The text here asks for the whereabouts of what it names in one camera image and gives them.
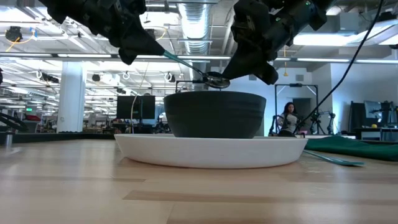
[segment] white column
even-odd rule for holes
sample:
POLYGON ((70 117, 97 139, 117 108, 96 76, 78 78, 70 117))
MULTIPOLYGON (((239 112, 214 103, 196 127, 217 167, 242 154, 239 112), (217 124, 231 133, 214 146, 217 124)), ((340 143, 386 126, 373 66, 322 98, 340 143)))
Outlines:
POLYGON ((83 131, 87 73, 83 62, 63 62, 57 132, 83 131))

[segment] wooden table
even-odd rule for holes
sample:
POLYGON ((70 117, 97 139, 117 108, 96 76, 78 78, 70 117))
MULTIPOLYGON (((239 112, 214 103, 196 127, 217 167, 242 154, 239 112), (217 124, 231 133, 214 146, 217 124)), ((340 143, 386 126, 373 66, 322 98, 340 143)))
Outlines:
POLYGON ((341 167, 303 155, 267 169, 162 167, 115 141, 0 149, 0 223, 398 223, 398 166, 341 167))

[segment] black cable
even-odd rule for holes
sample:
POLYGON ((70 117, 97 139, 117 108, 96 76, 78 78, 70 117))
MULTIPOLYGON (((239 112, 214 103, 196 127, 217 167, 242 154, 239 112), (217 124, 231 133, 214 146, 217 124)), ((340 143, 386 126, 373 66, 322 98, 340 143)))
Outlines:
POLYGON ((379 7, 378 7, 378 9, 377 9, 376 16, 374 17, 374 20, 373 20, 373 22, 372 22, 372 24, 371 24, 369 30, 367 31, 366 35, 363 37, 363 40, 361 41, 361 43, 360 43, 358 49, 356 50, 356 52, 355 52, 353 58, 351 59, 351 62, 349 63, 349 65, 348 65, 348 67, 347 67, 347 70, 345 71, 343 77, 342 77, 342 78, 340 79, 340 81, 336 84, 336 86, 333 87, 333 89, 321 100, 321 102, 319 102, 319 104, 315 107, 315 109, 314 109, 313 111, 311 111, 311 113, 310 113, 306 118, 304 118, 304 120, 302 120, 302 121, 300 122, 300 124, 304 123, 307 119, 309 119, 309 118, 311 117, 311 115, 314 114, 314 112, 317 111, 317 109, 319 108, 319 106, 322 105, 322 103, 324 103, 324 102, 326 101, 326 99, 327 99, 327 98, 340 86, 340 84, 344 81, 344 79, 346 78, 346 76, 347 76, 349 70, 351 69, 351 67, 352 67, 353 64, 354 64, 354 62, 355 62, 355 60, 356 60, 356 57, 357 57, 358 54, 359 54, 359 51, 361 51, 362 46, 365 44, 366 40, 368 39, 369 34, 371 33, 371 31, 372 31, 372 29, 373 29, 375 23, 377 22, 377 19, 379 18, 379 15, 380 15, 380 12, 381 12, 381 8, 383 7, 383 2, 384 2, 384 0, 380 0, 380 1, 379 1, 379 7))

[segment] wall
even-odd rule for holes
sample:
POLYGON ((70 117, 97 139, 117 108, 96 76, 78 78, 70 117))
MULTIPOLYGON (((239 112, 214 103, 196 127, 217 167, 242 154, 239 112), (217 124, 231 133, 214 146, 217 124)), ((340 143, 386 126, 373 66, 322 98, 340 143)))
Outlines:
MULTIPOLYGON (((288 68, 287 73, 289 76, 284 76, 285 69, 278 69, 279 79, 277 84, 291 84, 296 83, 295 75, 304 75, 303 84, 311 84, 312 74, 307 72, 306 68, 288 68)), ((240 91, 244 93, 253 93, 263 96, 267 100, 266 111, 264 113, 264 134, 268 135, 269 128, 271 127, 272 117, 275 115, 275 86, 266 85, 261 80, 250 81, 248 76, 231 80, 231 85, 224 89, 224 91, 240 91)), ((288 101, 292 101, 292 98, 313 98, 313 93, 307 88, 290 88, 286 87, 278 95, 278 114, 283 112, 283 108, 288 101)))
MULTIPOLYGON (((332 86, 338 83, 347 66, 331 64, 332 86)), ((344 82, 333 93, 333 112, 340 129, 348 129, 351 101, 362 103, 364 100, 398 102, 397 65, 354 64, 351 67, 344 82)))
MULTIPOLYGON (((318 85, 318 97, 319 102, 329 93, 331 90, 331 65, 326 64, 312 72, 312 83, 318 85)), ((322 111, 333 111, 333 95, 328 97, 326 101, 319 107, 319 112, 322 111)), ((317 105, 316 100, 312 101, 312 109, 317 105)), ((327 115, 323 115, 320 118, 321 127, 327 133, 326 128, 329 125, 330 118, 327 115)))

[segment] air duct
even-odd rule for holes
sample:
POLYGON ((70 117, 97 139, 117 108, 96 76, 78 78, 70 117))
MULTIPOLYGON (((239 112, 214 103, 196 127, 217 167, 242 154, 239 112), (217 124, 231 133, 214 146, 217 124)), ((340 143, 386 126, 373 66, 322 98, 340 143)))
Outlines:
MULTIPOLYGON (((183 37, 185 39, 207 39, 209 35, 209 4, 179 4, 178 9, 181 14, 181 25, 183 37)), ((208 42, 185 42, 185 49, 189 55, 208 54, 208 42)), ((205 63, 192 63, 199 70, 206 70, 205 63)), ((192 80, 200 80, 201 75, 190 70, 192 80)))

